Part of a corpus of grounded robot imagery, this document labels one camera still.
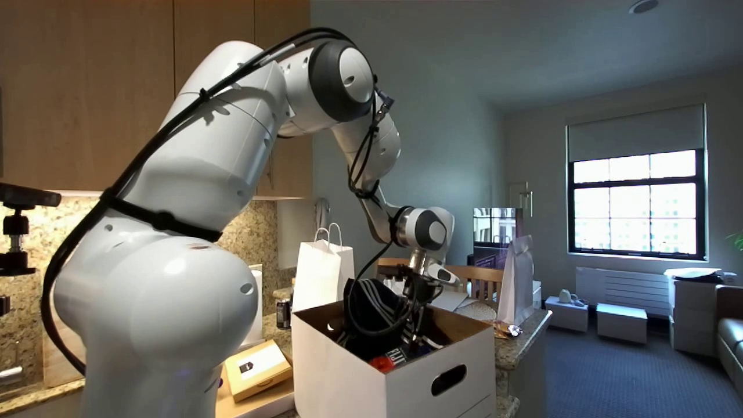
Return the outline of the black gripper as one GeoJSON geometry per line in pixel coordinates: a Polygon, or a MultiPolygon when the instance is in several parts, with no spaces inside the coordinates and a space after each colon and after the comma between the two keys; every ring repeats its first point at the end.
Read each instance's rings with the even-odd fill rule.
{"type": "Polygon", "coordinates": [[[453,287],[458,277],[438,262],[429,262],[408,280],[408,297],[418,304],[435,301],[446,287],[453,287]]]}

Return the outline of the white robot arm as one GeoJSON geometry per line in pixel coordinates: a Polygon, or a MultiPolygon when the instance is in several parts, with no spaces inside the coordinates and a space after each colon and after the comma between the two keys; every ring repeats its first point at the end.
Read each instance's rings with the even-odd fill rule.
{"type": "Polygon", "coordinates": [[[390,107],[367,56],[334,28],[269,49],[227,41],[196,65],[43,273],[43,327],[66,325],[83,344],[66,358],[86,378],[81,418],[215,417],[220,368],[257,309],[247,262],[218,239],[280,140],[334,136],[375,243],[415,261],[451,245],[447,211],[383,197],[400,158],[390,107]]]}

